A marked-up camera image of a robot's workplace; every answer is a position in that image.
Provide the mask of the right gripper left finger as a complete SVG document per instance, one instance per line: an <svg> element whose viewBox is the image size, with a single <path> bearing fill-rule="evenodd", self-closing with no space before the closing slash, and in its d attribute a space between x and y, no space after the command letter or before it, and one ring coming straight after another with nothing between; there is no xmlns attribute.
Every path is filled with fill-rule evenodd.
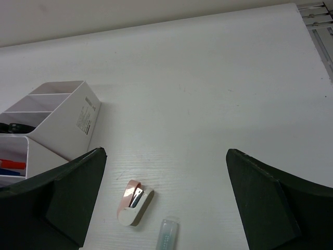
<svg viewBox="0 0 333 250"><path fill-rule="evenodd" d="M1 188L1 249L83 247L107 155L96 148Z"/></svg>

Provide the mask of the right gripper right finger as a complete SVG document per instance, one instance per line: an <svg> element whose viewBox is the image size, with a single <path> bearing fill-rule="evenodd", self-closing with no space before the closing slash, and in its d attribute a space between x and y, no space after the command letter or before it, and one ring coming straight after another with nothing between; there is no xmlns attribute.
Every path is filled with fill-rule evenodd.
<svg viewBox="0 0 333 250"><path fill-rule="evenodd" d="M237 149L226 164L249 249L332 249L332 188Z"/></svg>

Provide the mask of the red pen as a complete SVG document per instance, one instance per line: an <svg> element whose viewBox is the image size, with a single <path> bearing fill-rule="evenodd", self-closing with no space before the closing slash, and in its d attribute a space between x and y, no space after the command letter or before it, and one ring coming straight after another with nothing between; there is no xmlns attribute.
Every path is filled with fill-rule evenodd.
<svg viewBox="0 0 333 250"><path fill-rule="evenodd" d="M4 168L4 169L24 170L26 168L26 163L0 159L0 166L1 166L1 168Z"/></svg>

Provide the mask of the black handled scissors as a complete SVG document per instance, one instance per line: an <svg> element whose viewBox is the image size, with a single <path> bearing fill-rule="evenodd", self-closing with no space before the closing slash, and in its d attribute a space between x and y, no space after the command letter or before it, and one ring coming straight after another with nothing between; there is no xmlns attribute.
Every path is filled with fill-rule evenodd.
<svg viewBox="0 0 333 250"><path fill-rule="evenodd" d="M26 124L20 124L20 123L2 123L0 131L1 133L10 133L10 134L27 134L32 132L35 129L33 126L29 126Z"/></svg>

